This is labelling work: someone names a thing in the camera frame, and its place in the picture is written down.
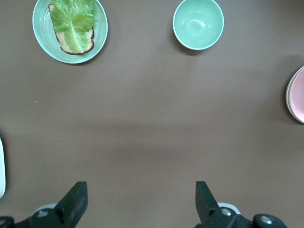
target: pink bowl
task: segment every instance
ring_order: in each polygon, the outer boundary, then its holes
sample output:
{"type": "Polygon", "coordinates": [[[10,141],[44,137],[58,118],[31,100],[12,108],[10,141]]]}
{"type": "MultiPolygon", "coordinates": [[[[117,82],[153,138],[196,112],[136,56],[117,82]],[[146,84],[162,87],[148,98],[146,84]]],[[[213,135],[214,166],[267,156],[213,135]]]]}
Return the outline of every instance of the pink bowl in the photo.
{"type": "Polygon", "coordinates": [[[286,102],[294,118],[304,123],[304,67],[299,69],[290,80],[286,92],[286,102]]]}

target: teal bowl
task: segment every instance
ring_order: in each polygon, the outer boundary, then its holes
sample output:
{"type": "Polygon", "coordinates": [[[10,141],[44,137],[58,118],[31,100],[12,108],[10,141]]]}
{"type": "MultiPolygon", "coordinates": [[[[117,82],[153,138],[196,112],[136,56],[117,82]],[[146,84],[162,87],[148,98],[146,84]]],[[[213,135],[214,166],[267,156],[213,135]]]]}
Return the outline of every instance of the teal bowl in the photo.
{"type": "Polygon", "coordinates": [[[184,0],[173,16],[177,40],[192,50],[214,45],[224,29],[224,15],[214,0],[184,0]]]}

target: green lettuce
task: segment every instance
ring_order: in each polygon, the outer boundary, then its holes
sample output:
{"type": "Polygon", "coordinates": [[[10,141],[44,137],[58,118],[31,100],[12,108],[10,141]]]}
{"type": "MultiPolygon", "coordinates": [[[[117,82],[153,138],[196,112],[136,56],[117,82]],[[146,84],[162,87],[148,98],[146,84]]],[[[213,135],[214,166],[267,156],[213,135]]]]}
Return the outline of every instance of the green lettuce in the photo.
{"type": "Polygon", "coordinates": [[[92,29],[95,21],[93,0],[52,0],[51,12],[53,29],[64,32],[65,42],[70,49],[83,53],[87,37],[85,32],[92,29]]]}

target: bowl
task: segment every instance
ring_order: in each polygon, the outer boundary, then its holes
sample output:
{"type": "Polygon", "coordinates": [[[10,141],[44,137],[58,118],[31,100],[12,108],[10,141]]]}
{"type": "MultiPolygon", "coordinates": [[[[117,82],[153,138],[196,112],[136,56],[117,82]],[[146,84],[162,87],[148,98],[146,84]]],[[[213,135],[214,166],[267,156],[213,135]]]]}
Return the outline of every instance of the bowl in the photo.
{"type": "Polygon", "coordinates": [[[214,45],[224,29],[224,15],[214,0],[184,0],[173,16],[177,40],[192,50],[214,45]]]}
{"type": "Polygon", "coordinates": [[[292,116],[304,123],[304,66],[291,78],[286,91],[286,103],[292,116]]]}
{"type": "Polygon", "coordinates": [[[61,50],[48,10],[50,3],[52,3],[51,0],[38,0],[33,12],[33,30],[42,49],[54,59],[69,64],[83,63],[96,56],[104,46],[108,33],[107,17],[100,2],[94,0],[94,47],[91,51],[81,55],[71,55],[61,50]]]}

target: gray tabletop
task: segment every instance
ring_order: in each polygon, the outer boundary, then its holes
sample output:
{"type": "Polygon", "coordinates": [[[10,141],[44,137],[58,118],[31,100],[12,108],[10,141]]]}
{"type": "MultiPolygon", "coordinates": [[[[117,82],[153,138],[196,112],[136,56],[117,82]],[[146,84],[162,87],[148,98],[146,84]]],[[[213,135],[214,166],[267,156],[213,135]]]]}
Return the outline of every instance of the gray tabletop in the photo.
{"type": "Polygon", "coordinates": [[[304,127],[285,91],[304,65],[301,0],[218,0],[219,41],[176,40],[180,0],[102,0],[107,41],[69,65],[40,47],[36,0],[0,3],[0,134],[16,221],[87,181],[77,227],[192,228],[195,182],[244,217],[303,227],[304,127]]]}

